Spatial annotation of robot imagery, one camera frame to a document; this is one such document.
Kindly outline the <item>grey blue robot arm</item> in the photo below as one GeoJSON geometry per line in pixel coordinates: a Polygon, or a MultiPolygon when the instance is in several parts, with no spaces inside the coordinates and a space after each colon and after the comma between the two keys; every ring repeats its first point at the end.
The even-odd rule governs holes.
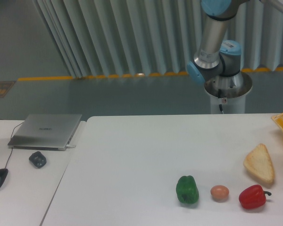
{"type": "MultiPolygon", "coordinates": [[[[226,74],[225,70],[229,69],[230,63],[226,63],[225,58],[221,57],[223,38],[226,33],[229,22],[236,17],[240,5],[249,2],[250,0],[202,0],[201,7],[207,14],[207,19],[202,35],[200,47],[194,55],[193,61],[187,64],[188,74],[196,82],[202,84],[217,75],[232,76],[240,71],[234,69],[234,72],[226,74]]],[[[283,0],[260,0],[262,4],[276,8],[283,14],[283,0]]],[[[269,22],[268,28],[271,31],[272,27],[278,25],[283,28],[280,19],[273,19],[272,16],[266,18],[269,22]]],[[[263,45],[261,43],[261,51],[263,56],[260,59],[265,60],[261,63],[264,66],[270,66],[269,69],[275,69],[280,63],[280,52],[277,50],[265,50],[263,53],[263,45]]],[[[240,57],[241,47],[236,45],[238,50],[226,50],[223,54],[228,57],[240,57]]]]}

